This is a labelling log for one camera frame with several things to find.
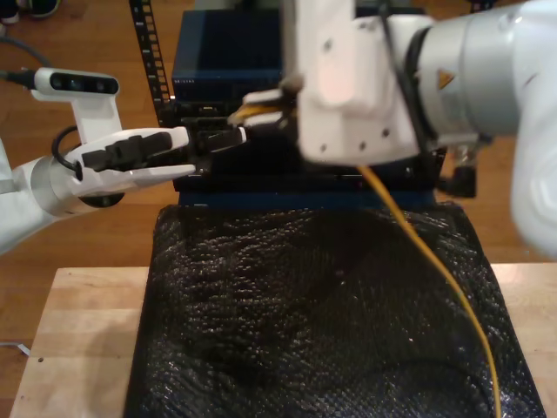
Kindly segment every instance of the black bracket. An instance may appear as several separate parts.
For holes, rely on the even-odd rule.
[[[179,122],[164,70],[151,0],[130,0],[130,10],[158,124],[163,128],[173,128]]]

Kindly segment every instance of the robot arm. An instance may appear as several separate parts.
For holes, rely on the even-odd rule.
[[[296,7],[299,147],[307,159],[375,165],[518,134],[513,218],[528,243],[557,257],[554,0],[440,23],[391,16],[391,49],[381,19],[356,18],[354,0]],[[403,94],[397,67],[414,94]]]
[[[71,104],[81,145],[59,156],[64,165],[46,156],[12,171],[0,141],[0,254],[54,222],[114,206],[125,192],[192,174],[204,157],[184,127],[123,131],[114,78],[50,68],[19,76],[36,99]],[[209,138],[205,151],[235,145],[230,139]]]

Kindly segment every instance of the black foam mat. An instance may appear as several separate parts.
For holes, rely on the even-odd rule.
[[[487,332],[505,416],[544,417],[466,215],[407,216]],[[171,206],[124,416],[487,418],[493,392],[466,313],[387,212]]]

